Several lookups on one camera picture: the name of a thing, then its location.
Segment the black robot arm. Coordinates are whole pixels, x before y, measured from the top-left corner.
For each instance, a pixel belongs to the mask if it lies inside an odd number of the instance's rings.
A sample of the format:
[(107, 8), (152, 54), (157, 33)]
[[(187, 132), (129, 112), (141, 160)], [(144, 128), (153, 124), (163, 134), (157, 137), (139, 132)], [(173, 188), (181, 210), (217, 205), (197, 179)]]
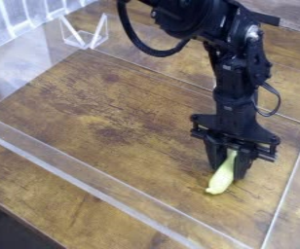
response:
[(233, 159), (233, 178), (246, 177), (254, 161), (276, 159), (280, 138), (258, 122), (259, 89), (272, 89), (274, 64), (264, 51), (260, 15), (236, 0), (140, 0), (153, 8), (153, 19), (165, 32), (204, 42), (217, 85), (213, 115), (195, 114), (192, 135), (207, 146), (215, 169)]

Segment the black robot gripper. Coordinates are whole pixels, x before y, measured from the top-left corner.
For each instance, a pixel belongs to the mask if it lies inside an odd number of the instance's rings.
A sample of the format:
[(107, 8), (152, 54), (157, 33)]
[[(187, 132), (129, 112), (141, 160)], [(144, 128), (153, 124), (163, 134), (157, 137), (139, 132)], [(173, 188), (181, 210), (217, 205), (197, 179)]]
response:
[(241, 180), (255, 159), (276, 160), (280, 138), (258, 122), (256, 102), (241, 105), (217, 104), (216, 114), (193, 114), (192, 135), (204, 140), (211, 166), (217, 170), (227, 159), (227, 149), (237, 153), (233, 179)]

